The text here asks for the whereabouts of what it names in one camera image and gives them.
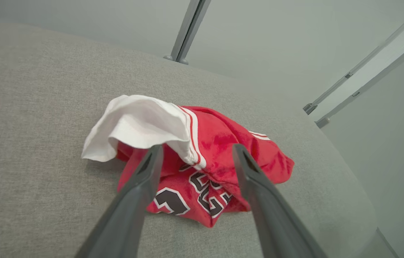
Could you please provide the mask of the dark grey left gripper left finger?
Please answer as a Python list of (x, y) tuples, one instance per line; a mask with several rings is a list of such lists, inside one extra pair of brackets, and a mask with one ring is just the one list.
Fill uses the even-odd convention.
[(156, 196), (162, 164), (162, 146), (155, 145), (92, 229), (77, 258), (137, 257), (146, 207)]

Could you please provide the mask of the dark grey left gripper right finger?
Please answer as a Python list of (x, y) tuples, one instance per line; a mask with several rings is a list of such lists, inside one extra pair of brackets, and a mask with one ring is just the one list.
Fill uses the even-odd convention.
[(251, 207), (263, 256), (326, 258), (326, 253), (247, 149), (236, 144), (232, 152), (238, 184)]

